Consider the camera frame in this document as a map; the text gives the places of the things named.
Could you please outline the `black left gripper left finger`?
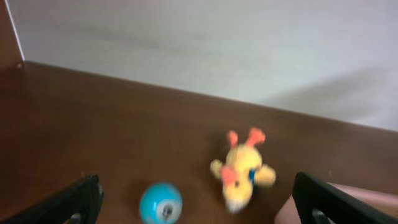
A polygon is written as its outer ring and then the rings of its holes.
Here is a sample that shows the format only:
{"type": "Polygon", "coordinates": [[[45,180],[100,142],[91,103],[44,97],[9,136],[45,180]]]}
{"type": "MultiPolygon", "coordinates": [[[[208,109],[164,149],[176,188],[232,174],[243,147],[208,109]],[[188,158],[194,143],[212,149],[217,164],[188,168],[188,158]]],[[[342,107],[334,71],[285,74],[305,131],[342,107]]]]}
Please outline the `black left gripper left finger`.
{"type": "Polygon", "coordinates": [[[88,175],[2,223],[65,223],[78,215],[80,223],[95,223],[104,191],[97,175],[88,175]]]}

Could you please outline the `blue ball with eye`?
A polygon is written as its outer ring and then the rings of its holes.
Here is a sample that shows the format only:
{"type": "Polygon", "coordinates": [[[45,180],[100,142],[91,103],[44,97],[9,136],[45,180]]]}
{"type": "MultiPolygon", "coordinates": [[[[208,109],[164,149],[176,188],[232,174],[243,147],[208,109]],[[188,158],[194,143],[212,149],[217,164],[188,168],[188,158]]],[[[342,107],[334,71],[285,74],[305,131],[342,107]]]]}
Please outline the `blue ball with eye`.
{"type": "Polygon", "coordinates": [[[175,224],[181,216],[182,195],[176,186],[160,182],[149,186],[142,194],[139,214],[146,224],[175,224]]]}

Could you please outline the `pink box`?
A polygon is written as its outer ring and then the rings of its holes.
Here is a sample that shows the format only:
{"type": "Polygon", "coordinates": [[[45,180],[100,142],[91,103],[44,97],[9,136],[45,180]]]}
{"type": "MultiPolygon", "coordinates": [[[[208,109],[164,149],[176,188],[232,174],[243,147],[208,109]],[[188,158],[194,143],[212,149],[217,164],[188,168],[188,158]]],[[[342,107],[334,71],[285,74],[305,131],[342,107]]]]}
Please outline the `pink box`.
{"type": "MultiPolygon", "coordinates": [[[[330,185],[370,205],[371,207],[397,218],[397,195],[373,190],[361,189],[347,185],[330,183],[330,185]]],[[[290,196],[274,218],[274,224],[301,224],[293,197],[290,196]]]]}

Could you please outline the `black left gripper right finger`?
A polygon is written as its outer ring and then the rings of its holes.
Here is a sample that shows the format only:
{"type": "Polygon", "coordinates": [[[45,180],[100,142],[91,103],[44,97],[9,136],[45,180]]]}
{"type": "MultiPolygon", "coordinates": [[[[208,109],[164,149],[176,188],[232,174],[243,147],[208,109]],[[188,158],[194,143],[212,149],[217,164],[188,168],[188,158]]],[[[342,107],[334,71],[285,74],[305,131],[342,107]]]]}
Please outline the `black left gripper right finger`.
{"type": "Polygon", "coordinates": [[[316,177],[299,172],[292,196],[302,224],[397,224],[397,219],[316,177]]]}

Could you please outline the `yellow plush duck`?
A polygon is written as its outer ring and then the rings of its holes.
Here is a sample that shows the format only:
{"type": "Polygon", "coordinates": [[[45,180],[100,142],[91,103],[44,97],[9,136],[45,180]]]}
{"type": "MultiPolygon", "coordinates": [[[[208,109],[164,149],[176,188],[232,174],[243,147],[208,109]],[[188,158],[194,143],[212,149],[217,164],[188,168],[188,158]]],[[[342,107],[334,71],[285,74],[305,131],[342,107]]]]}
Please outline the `yellow plush duck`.
{"type": "Polygon", "coordinates": [[[251,200],[256,186],[270,187],[276,181],[276,171],[263,163],[257,149],[264,143],[266,135],[261,129],[251,128],[244,143],[238,143],[238,134],[227,134],[230,149],[226,160],[211,161],[210,170],[221,181],[223,198],[230,213],[238,213],[251,200]]]}

